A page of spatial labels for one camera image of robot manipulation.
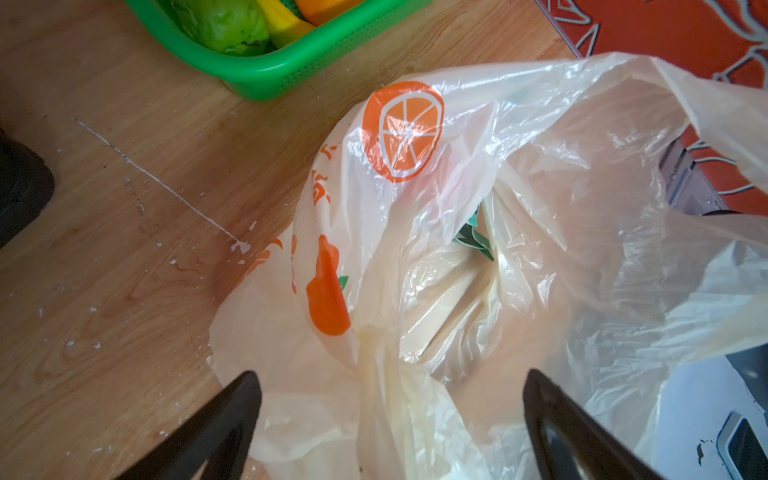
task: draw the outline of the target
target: white surface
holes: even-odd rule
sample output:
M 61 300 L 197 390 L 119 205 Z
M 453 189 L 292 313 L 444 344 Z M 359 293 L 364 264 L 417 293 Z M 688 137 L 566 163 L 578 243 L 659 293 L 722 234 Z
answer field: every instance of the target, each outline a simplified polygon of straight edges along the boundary
M 736 411 L 768 449 L 764 411 L 724 356 L 677 367 L 661 392 L 654 468 L 668 480 L 730 480 L 717 453 L 717 434 Z M 699 466 L 697 446 L 704 457 Z

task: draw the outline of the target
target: scratch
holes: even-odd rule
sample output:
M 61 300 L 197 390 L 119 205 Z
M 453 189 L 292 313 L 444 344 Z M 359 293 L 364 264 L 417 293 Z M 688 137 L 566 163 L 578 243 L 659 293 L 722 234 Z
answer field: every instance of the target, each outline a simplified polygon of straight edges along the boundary
M 143 217 L 144 216 L 144 204 L 141 203 L 141 198 L 139 198 L 139 196 L 134 191 L 134 184 L 133 184 L 133 182 L 131 182 L 130 178 L 123 177 L 123 185 L 125 185 L 128 188 L 128 190 L 130 190 L 131 193 L 136 198 L 136 201 L 138 202 L 139 215 L 141 215 Z
M 206 216 L 205 214 L 203 214 L 203 212 L 201 212 L 201 211 L 199 211 L 197 208 L 193 207 L 193 206 L 192 206 L 192 204 L 190 204 L 188 201 L 186 201 L 186 200 L 185 200 L 185 199 L 184 199 L 184 198 L 183 198 L 181 195 L 177 194 L 177 193 L 176 193 L 176 192 L 175 192 L 175 191 L 174 191 L 172 188 L 170 188 L 170 187 L 168 187 L 166 184 L 164 184 L 162 180 L 160 180 L 159 178 L 155 177 L 153 174 L 151 174 L 151 173 L 149 173 L 148 171 L 146 171 L 144 168 L 142 168 L 142 167 L 140 167 L 139 165 L 137 165 L 137 164 L 136 164 L 136 163 L 135 163 L 133 160 L 131 160 L 130 158 L 128 158 L 128 156 L 127 156 L 126 154 L 124 154 L 124 153 L 123 153 L 123 152 L 122 152 L 122 151 L 121 151 L 119 148 L 117 148 L 117 147 L 115 147 L 113 144 L 111 144 L 111 143 L 110 143 L 110 142 L 109 142 L 109 141 L 108 141 L 106 138 L 104 138 L 104 137 L 102 137 L 100 134 L 96 133 L 96 132 L 95 132 L 94 130 L 92 130 L 92 129 L 91 129 L 89 126 L 87 126 L 87 125 L 86 125 L 86 124 L 84 124 L 83 122 L 79 121 L 77 118 L 75 118 L 75 117 L 71 117 L 71 119 L 72 119 L 72 120 L 74 120 L 74 121 L 76 121 L 76 122 L 78 122 L 78 124 L 80 124 L 80 126 L 81 126 L 81 127 L 83 127 L 85 130 L 87 130 L 87 131 L 91 132 L 91 133 L 92 133 L 92 134 L 93 134 L 93 135 L 94 135 L 96 138 L 98 138 L 99 140 L 101 140 L 102 142 L 104 142 L 106 145 L 108 145 L 109 147 L 111 147 L 111 148 L 112 148 L 112 150 L 114 150 L 114 151 L 118 152 L 118 153 L 120 154 L 120 156 L 121 156 L 121 157 L 123 157 L 123 158 L 125 159 L 125 163 L 127 163 L 127 164 L 130 164 L 130 165 L 132 165 L 132 166 L 136 167 L 136 168 L 137 168 L 138 170 L 140 170 L 142 173 L 146 174 L 146 175 L 147 175 L 149 178 L 151 178 L 152 180 L 156 181 L 158 184 L 160 184 L 160 186 L 161 186 L 161 187 L 163 187 L 165 190 L 168 190 L 168 191 L 169 191 L 171 194 L 173 194 L 173 195 L 174 195 L 174 197 L 178 198 L 179 200 L 181 200 L 181 202 L 182 202 L 182 203 L 184 203 L 185 205 L 187 205 L 187 206 L 188 206 L 188 207 L 189 207 L 189 208 L 190 208 L 190 209 L 191 209 L 191 210 L 192 210 L 194 213 L 196 213 L 196 214 L 200 215 L 200 216 L 201 216 L 202 218 L 204 218 L 204 219 L 205 219 L 205 220 L 206 220 L 208 223 L 210 223 L 211 225 L 213 225 L 213 226 L 214 226 L 214 227 L 216 227 L 217 229 L 221 230 L 221 231 L 222 231 L 222 232 L 224 232 L 224 233 L 225 233 L 225 234 L 226 234 L 226 235 L 227 235 L 229 238 L 231 238 L 232 240 L 234 240 L 234 241 L 235 241 L 235 244 L 234 244 L 234 245 L 231 247 L 231 250 L 232 250 L 232 251 L 234 251 L 234 250 L 235 250 L 236 248 L 238 248 L 238 247 L 240 248 L 240 252 L 241 252 L 241 253 L 246 253 L 248 250 L 250 250 L 250 243 L 246 243 L 246 242 L 241 242 L 241 241 L 239 241 L 239 240 L 237 239 L 237 237 L 235 237 L 233 234 L 229 233 L 229 232 L 228 232 L 226 229 L 224 229 L 224 227 L 222 227 L 221 225 L 219 225 L 218 223 L 216 223 L 216 222 L 215 222 L 215 221 L 214 221 L 212 218 L 210 218 L 210 217 Z M 143 209 L 144 209 L 144 206 L 143 206 L 143 205 L 141 205 L 141 202 L 139 202 L 139 205 L 142 207 L 142 210 L 143 210 Z

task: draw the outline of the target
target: green vegetable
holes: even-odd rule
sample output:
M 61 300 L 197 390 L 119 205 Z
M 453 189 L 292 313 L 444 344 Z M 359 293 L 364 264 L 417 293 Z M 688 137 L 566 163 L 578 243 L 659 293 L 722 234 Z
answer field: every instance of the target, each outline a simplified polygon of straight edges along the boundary
M 211 50 L 238 57 L 261 55 L 270 42 L 256 0 L 174 0 L 184 33 Z

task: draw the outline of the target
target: white paint stain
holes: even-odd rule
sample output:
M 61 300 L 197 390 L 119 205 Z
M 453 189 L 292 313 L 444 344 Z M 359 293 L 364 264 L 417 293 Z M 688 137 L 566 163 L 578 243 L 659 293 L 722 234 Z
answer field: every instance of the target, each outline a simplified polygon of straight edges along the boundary
M 77 122 L 81 127 L 83 127 L 85 130 L 89 131 L 91 134 L 93 134 L 96 138 L 104 142 L 106 145 L 112 148 L 112 150 L 118 152 L 121 157 L 125 159 L 125 162 L 132 165 L 133 167 L 136 167 L 138 170 L 140 170 L 142 173 L 146 174 L 149 178 L 156 181 L 158 184 L 160 184 L 161 187 L 163 187 L 165 190 L 168 190 L 174 197 L 181 200 L 182 203 L 187 205 L 194 213 L 200 215 L 202 218 L 204 218 L 208 223 L 216 227 L 217 229 L 221 230 L 223 233 L 225 233 L 229 238 L 232 240 L 235 240 L 235 244 L 232 246 L 232 251 L 235 251 L 235 248 L 239 247 L 240 252 L 246 253 L 248 250 L 250 250 L 250 243 L 241 242 L 235 237 L 233 234 L 231 234 L 229 231 L 224 229 L 221 225 L 216 223 L 213 219 L 203 214 L 203 212 L 199 211 L 197 208 L 193 207 L 192 204 L 190 204 L 188 201 L 186 201 L 181 195 L 177 194 L 172 188 L 168 187 L 166 184 L 163 183 L 162 180 L 155 177 L 153 174 L 149 173 L 144 168 L 140 167 L 138 164 L 136 164 L 133 160 L 128 158 L 126 154 L 124 154 L 119 148 L 115 147 L 113 144 L 111 144 L 106 138 L 102 137 L 100 134 L 96 133 L 93 129 L 91 129 L 89 126 L 84 124 L 83 122 L 79 121 L 75 117 L 70 117 L 72 120 Z

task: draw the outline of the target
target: black object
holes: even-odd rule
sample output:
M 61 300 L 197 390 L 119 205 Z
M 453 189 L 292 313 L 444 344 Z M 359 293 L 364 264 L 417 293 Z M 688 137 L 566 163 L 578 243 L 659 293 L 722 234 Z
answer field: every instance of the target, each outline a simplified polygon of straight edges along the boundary
M 768 473 L 768 458 L 746 419 L 741 419 L 728 443 L 728 455 L 743 480 L 765 479 Z
M 53 189 L 42 158 L 0 129 L 0 247 L 40 215 Z
M 704 215 L 702 215 L 702 217 L 715 217 L 716 215 L 743 215 L 743 214 L 735 210 L 712 210 L 711 212 L 706 212 Z
M 538 370 L 523 403 L 543 480 L 662 480 Z M 208 459 L 202 480 L 239 478 L 260 408 L 259 380 L 244 372 L 118 480 L 189 480 Z
M 243 372 L 118 480 L 189 480 L 206 460 L 201 480 L 240 478 L 260 409 L 259 379 Z
M 536 369 L 528 372 L 523 403 L 543 480 L 662 480 Z
M 768 343 L 725 357 L 741 375 L 755 402 L 766 411 L 768 425 Z

